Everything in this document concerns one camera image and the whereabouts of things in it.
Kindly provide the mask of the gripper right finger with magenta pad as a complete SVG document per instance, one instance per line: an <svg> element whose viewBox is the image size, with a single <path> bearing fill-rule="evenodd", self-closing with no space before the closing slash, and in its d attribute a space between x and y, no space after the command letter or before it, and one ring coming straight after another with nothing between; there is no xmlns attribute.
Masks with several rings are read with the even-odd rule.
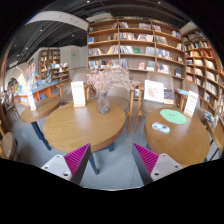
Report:
<svg viewBox="0 0 224 224"><path fill-rule="evenodd" d="M169 155L158 155L138 144L133 144L132 155L144 185L182 169Z"/></svg>

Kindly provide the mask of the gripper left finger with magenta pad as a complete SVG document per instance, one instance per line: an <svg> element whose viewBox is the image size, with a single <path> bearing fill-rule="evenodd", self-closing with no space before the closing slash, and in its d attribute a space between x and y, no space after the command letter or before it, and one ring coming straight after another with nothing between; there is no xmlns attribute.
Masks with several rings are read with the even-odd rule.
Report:
<svg viewBox="0 0 224 224"><path fill-rule="evenodd" d="M55 155L42 169L79 185L90 155L90 145L86 144L64 156Z"/></svg>

